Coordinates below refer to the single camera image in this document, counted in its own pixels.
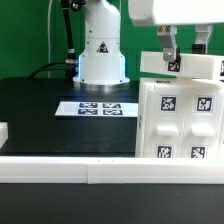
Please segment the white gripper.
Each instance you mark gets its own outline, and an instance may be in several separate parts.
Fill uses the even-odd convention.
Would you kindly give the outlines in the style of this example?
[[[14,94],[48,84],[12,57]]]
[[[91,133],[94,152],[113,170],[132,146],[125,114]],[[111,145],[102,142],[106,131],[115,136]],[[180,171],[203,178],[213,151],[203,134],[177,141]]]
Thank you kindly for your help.
[[[224,0],[128,0],[128,12],[135,26],[158,26],[157,36],[163,60],[180,62],[175,25],[195,25],[193,54],[206,54],[213,25],[224,23]]]

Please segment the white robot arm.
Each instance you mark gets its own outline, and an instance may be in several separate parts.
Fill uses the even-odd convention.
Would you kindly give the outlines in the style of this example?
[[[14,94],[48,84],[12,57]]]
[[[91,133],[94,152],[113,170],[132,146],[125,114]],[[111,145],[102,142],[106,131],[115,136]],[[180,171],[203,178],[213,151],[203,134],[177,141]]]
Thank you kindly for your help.
[[[120,52],[121,13],[107,0],[60,0],[76,85],[112,87],[129,82]],[[69,12],[85,11],[85,49],[76,55]],[[224,24],[224,0],[128,0],[135,26],[155,26],[161,52],[141,53],[142,72],[224,80],[224,56],[207,53],[215,24]]]

